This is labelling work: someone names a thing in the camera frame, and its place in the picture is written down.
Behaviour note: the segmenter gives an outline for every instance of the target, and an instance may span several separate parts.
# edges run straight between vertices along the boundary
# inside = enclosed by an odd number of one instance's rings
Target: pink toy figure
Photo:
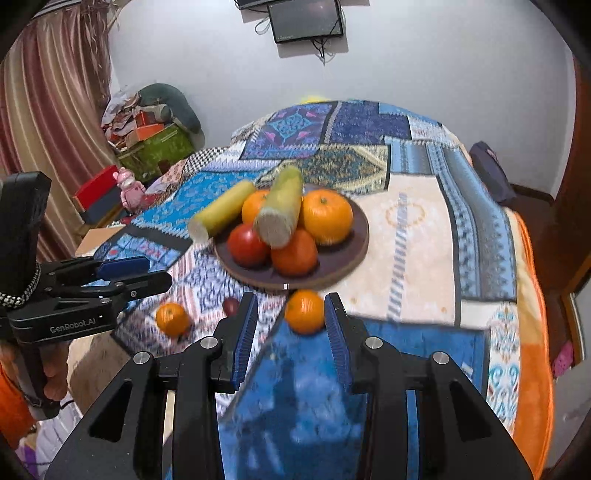
[[[121,167],[118,172],[113,173],[113,177],[121,189],[123,207],[129,212],[135,213],[142,202],[146,188],[135,179],[134,173],[127,168]]]

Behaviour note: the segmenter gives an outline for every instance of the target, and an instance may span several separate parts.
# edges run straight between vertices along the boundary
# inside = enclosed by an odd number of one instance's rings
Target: clutter pile
[[[201,124],[178,89],[156,83],[113,95],[102,128],[119,162],[146,183],[195,151],[189,133]]]

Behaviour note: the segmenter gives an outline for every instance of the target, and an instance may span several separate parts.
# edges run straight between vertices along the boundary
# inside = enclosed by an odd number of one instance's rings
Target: red tomato
[[[234,261],[245,268],[262,265],[271,251],[252,229],[251,223],[242,223],[232,230],[228,238],[228,250]]]

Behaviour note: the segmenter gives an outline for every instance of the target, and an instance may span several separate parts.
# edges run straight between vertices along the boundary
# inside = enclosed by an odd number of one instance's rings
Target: curtain
[[[31,21],[0,65],[0,174],[42,171],[51,193],[40,261],[71,257],[83,225],[71,197],[115,158],[100,127],[109,101],[108,3]]]

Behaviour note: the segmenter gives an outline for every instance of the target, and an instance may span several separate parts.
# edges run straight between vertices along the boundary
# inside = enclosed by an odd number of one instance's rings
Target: bed
[[[491,199],[465,147],[444,125],[379,102],[280,110],[238,129],[229,147],[193,154],[159,182],[153,206],[95,256],[144,254],[153,270],[170,272],[173,286],[130,304],[111,335],[74,342],[70,391],[81,410],[129,354],[182,351],[213,332],[224,298],[254,291],[260,315],[247,379],[236,395],[216,399],[226,477],[353,477],[364,402],[337,385],[326,333],[293,334],[281,318],[288,292],[234,280],[211,248],[197,249],[187,233],[191,216],[231,185],[243,179],[268,185],[289,164],[304,181],[354,198],[370,223],[365,260],[321,294],[338,292],[349,313],[366,318],[371,333],[402,351],[451,354],[539,478],[553,395],[544,298],[527,229]],[[155,325],[163,301],[183,304],[193,318],[179,341]],[[408,405],[408,478],[414,479],[411,393]]]

